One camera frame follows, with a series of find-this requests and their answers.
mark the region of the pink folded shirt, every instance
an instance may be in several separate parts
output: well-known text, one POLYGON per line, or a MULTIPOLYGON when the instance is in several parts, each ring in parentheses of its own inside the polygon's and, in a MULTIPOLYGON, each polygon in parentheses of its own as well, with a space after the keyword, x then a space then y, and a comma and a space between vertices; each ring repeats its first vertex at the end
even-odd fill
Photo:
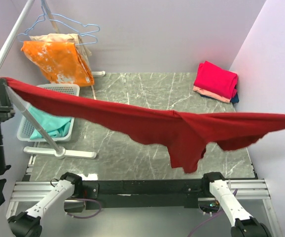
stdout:
POLYGON ((238 75, 224 70, 208 61, 200 63, 194 86, 227 99, 233 98, 237 90, 238 75))
POLYGON ((222 97, 222 96, 220 96, 220 95, 217 95, 217 94, 215 94, 215 93, 212 93, 212 92, 210 92, 210 91, 208 91, 208 90, 204 90, 204 89, 199 88, 199 87, 197 87, 197 86, 194 86, 194 87, 193 87, 193 90, 196 91, 196 92, 198 92, 198 93, 200 93, 201 95, 206 95, 206 96, 209 96, 209 97, 214 98, 214 99, 216 99, 216 100, 220 100, 220 101, 222 101, 222 102, 230 103, 230 99, 227 99, 227 98, 225 98, 225 97, 222 97))

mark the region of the orange tie-dye shirt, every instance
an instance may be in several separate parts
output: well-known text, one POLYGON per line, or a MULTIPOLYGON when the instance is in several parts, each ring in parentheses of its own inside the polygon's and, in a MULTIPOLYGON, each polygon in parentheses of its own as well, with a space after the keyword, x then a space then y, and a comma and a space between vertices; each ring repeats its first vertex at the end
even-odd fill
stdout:
POLYGON ((21 49, 51 83, 90 86, 90 68, 71 42, 25 41, 21 49))

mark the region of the white laundry basket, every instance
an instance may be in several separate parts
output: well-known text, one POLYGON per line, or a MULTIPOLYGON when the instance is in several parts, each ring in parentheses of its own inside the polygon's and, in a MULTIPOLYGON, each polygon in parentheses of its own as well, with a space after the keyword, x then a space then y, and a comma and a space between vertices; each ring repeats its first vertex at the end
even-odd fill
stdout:
MULTIPOLYGON (((48 90, 54 90, 58 92, 62 92, 69 95, 76 95, 79 96, 80 87, 75 84, 44 84, 44 85, 38 85, 38 87, 42 87, 48 90)), ((72 133, 72 127, 73 127, 74 118, 71 119, 70 128, 68 131, 68 134, 65 137, 56 137, 53 138, 54 141, 69 141, 71 139, 71 133, 72 133)), ((38 138, 38 139, 30 139, 30 136, 34 132, 34 127, 32 124, 24 117, 22 116, 20 126, 18 129, 17 137, 20 141, 26 141, 26 142, 46 142, 44 138, 38 138)))

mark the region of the marble tabletop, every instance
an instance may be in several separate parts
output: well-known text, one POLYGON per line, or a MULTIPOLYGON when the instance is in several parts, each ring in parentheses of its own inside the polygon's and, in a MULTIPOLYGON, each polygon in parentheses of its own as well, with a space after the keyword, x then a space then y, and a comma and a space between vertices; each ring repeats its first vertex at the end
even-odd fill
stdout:
MULTIPOLYGON (((192 113, 235 112, 232 104, 201 97, 192 91, 195 73, 112 73, 95 78, 98 100, 141 107, 192 113)), ((93 98, 91 87, 82 87, 80 96, 93 98)), ((95 151, 94 160, 37 156, 30 181, 49 181, 65 172, 99 180, 190 179, 219 171, 226 178, 254 178, 247 149, 224 152, 216 143, 207 145, 198 169, 185 174, 172 169, 167 148, 142 145, 127 135, 76 118, 69 142, 58 142, 69 150, 95 151)), ((41 143, 40 147, 49 147, 41 143)))

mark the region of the blue wire hanger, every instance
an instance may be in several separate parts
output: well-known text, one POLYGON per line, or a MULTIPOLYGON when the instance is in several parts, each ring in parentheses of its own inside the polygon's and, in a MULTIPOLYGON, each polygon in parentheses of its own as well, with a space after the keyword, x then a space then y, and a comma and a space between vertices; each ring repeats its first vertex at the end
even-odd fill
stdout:
POLYGON ((69 20, 69 21, 78 23, 78 24, 80 24, 80 25, 83 26, 83 27, 95 26, 95 27, 98 28, 98 29, 95 30, 95 31, 89 31, 89 32, 81 33, 80 31, 78 31, 78 30, 76 30, 75 28, 73 28, 73 27, 71 27, 71 26, 65 24, 64 22, 61 22, 61 21, 55 20, 55 19, 50 19, 50 18, 48 17, 48 15, 46 14, 46 12, 49 11, 49 9, 45 9, 45 8, 47 7, 45 1, 44 1, 44 0, 41 0, 41 2, 42 2, 41 8, 42 8, 43 14, 40 15, 40 16, 38 16, 38 18, 37 18, 37 20, 35 21, 35 23, 34 23, 30 28, 26 29, 26 30, 24 31, 24 33, 20 33, 20 34, 17 35, 17 39, 18 39, 18 40, 19 40, 19 38, 18 38, 19 36, 22 36, 22 35, 23 35, 23 36, 29 36, 29 31, 33 30, 33 29, 34 29, 34 26, 35 26, 38 22, 45 21, 46 18, 47 18, 47 19, 48 19, 49 21, 51 21, 51 22, 52 22, 52 21, 53 21, 53 22, 58 22, 58 23, 61 23, 61 24, 65 25, 65 26, 67 26, 68 28, 70 28, 71 30, 75 31, 78 35, 80 35, 80 36, 82 36, 82 37, 83 37, 83 36, 90 36, 90 37, 93 37, 93 38, 95 39, 94 42, 79 43, 79 44, 76 44, 76 45, 84 45, 84 44, 91 44, 91 43, 97 43, 97 42, 98 42, 98 39, 97 39, 95 36, 92 35, 92 33, 94 33, 94 32, 99 32, 99 31, 100 31, 100 27, 99 27, 98 25, 94 25, 94 24, 83 25, 82 23, 80 23, 80 22, 78 22, 78 21, 75 21, 75 20, 72 20, 72 19, 70 19, 70 18, 68 18, 68 17, 65 17, 65 16, 63 16, 63 15, 51 13, 51 15, 53 15, 53 16, 60 16, 60 17, 63 17, 63 18, 65 18, 65 19, 69 20))

